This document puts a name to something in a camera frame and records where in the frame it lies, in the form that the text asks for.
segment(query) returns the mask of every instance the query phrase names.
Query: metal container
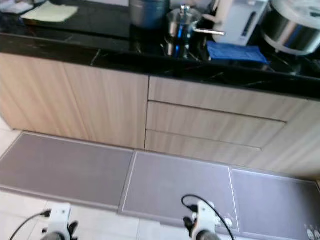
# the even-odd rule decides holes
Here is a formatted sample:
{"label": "metal container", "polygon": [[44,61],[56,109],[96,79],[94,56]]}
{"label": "metal container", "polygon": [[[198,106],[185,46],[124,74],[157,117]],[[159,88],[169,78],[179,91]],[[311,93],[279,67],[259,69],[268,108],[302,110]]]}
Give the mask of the metal container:
{"label": "metal container", "polygon": [[196,9],[190,8],[188,5],[182,5],[167,14],[168,34],[170,37],[188,41],[194,32],[211,35],[225,35],[221,31],[213,31],[210,29],[197,28],[198,22],[203,15]]}
{"label": "metal container", "polygon": [[271,0],[262,36],[276,50],[293,55],[312,54],[320,46],[319,1]]}
{"label": "metal container", "polygon": [[159,29],[169,12],[169,0],[129,0],[131,23],[138,28]]}

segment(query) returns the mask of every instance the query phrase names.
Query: kitchen counter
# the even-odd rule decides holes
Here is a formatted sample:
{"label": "kitchen counter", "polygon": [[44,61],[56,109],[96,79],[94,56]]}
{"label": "kitchen counter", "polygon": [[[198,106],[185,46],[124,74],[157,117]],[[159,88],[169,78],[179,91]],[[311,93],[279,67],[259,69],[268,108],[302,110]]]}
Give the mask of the kitchen counter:
{"label": "kitchen counter", "polygon": [[205,45],[210,36],[196,35],[189,46],[177,46],[166,37],[165,30],[144,31],[130,25],[128,7],[78,0],[59,2],[78,6],[78,12],[63,23],[0,15],[0,52],[320,99],[320,51],[307,57],[275,53],[257,29],[250,44],[260,46],[270,64],[209,61]]}

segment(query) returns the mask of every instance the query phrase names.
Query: white tile floor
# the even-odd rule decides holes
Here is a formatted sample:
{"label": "white tile floor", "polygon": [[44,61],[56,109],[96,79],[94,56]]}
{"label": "white tile floor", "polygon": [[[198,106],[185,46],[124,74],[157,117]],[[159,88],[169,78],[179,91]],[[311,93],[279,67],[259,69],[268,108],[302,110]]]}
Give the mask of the white tile floor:
{"label": "white tile floor", "polygon": [[[19,136],[19,131],[3,130],[0,126],[0,156]],[[28,217],[49,209],[53,202],[41,198],[0,191],[0,240],[9,240],[15,229]],[[160,225],[158,222],[118,215],[115,212],[72,205],[70,221],[77,220],[75,236],[79,240],[188,240],[184,228]],[[46,218],[26,224],[15,240],[41,240]],[[230,239],[220,236],[221,240]]]}

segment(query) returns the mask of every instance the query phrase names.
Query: white appliance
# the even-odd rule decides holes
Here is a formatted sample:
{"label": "white appliance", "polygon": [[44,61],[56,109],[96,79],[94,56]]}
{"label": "white appliance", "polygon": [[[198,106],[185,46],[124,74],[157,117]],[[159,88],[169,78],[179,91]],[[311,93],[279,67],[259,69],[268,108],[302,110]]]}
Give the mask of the white appliance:
{"label": "white appliance", "polygon": [[213,39],[217,43],[247,45],[267,4],[268,0],[216,0],[213,30],[225,35],[213,35]]}

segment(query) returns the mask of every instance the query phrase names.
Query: stainless steel pot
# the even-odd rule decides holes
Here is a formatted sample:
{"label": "stainless steel pot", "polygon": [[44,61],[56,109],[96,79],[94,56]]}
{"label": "stainless steel pot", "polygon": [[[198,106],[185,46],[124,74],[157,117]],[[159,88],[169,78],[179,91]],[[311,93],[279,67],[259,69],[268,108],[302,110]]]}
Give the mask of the stainless steel pot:
{"label": "stainless steel pot", "polygon": [[162,28],[169,8],[170,0],[129,0],[131,23],[143,29]]}
{"label": "stainless steel pot", "polygon": [[168,34],[175,39],[188,41],[194,32],[211,35],[225,35],[221,31],[197,28],[203,15],[188,5],[182,5],[167,14]]}
{"label": "stainless steel pot", "polygon": [[308,55],[320,46],[319,2],[271,0],[262,24],[262,36],[276,50]]}

